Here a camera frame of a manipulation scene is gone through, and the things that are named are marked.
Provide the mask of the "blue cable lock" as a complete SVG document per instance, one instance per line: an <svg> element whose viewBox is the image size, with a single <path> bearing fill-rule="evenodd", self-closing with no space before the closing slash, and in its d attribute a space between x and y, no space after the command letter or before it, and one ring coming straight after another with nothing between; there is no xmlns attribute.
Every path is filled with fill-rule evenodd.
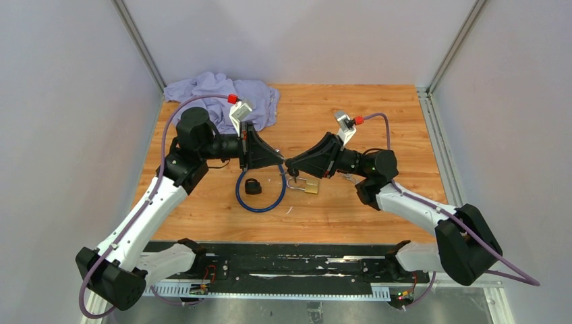
<svg viewBox="0 0 572 324"><path fill-rule="evenodd" d="M244 169L239 174L235 183L234 193L239 206L252 213L266 213L278 207L283 201L287 191L287 177L284 168L284 163L277 166L279 176L277 178L279 189L271 191L270 193L263 193L263 185L261 180L257 180L260 184L256 188L256 194L249 194L246 190L246 183L249 179L253 179L248 175L249 169Z"/></svg>

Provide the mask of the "black head key pair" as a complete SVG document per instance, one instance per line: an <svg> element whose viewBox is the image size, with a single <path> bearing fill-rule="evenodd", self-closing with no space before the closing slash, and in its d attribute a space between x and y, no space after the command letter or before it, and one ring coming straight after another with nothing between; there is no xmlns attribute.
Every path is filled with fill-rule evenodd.
<svg viewBox="0 0 572 324"><path fill-rule="evenodd" d="M296 179L299 176L299 167L297 163L299 159L297 157L286 158L283 157L283 164L285 166L285 171L293 178Z"/></svg>

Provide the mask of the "small black padlock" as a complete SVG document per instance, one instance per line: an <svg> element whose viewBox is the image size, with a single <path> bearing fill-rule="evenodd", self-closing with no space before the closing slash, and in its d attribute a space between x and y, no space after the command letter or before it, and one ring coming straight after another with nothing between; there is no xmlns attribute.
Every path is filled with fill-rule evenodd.
<svg viewBox="0 0 572 324"><path fill-rule="evenodd" d="M248 195L257 195L262 193L262 184L255 178L248 178L244 182L244 190Z"/></svg>

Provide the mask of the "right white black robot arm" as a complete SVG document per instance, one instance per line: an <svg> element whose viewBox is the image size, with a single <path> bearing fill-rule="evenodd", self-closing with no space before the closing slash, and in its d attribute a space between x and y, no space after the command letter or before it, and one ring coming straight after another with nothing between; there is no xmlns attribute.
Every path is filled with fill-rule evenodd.
<svg viewBox="0 0 572 324"><path fill-rule="evenodd" d="M503 255L477 207L441 204L396 183L397 158L392 150L371 148L360 153L345 148L339 136L328 132L311 149L286 159L285 166L293 177L300 172L316 178L335 173L361 176L355 189L362 204L400 216L435 237L433 244L402 241L387 254L385 270L394 281L403 281L413 271L436 271L470 286Z"/></svg>

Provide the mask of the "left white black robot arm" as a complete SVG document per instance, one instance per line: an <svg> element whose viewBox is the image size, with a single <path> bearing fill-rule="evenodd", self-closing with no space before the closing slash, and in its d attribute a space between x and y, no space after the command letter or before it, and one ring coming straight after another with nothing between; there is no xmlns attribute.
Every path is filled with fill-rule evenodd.
<svg viewBox="0 0 572 324"><path fill-rule="evenodd" d="M206 272L204 249L184 238L147 259L141 254L168 214L182 203L207 174L211 159L238 159L242 169L281 165L284 157L267 144L250 121L232 134L220 134L207 110L186 109L176 124L176 136L146 194L120 225L96 248L83 247L75 262L83 279L80 297L90 290L126 311L156 282L176 273L198 279Z"/></svg>

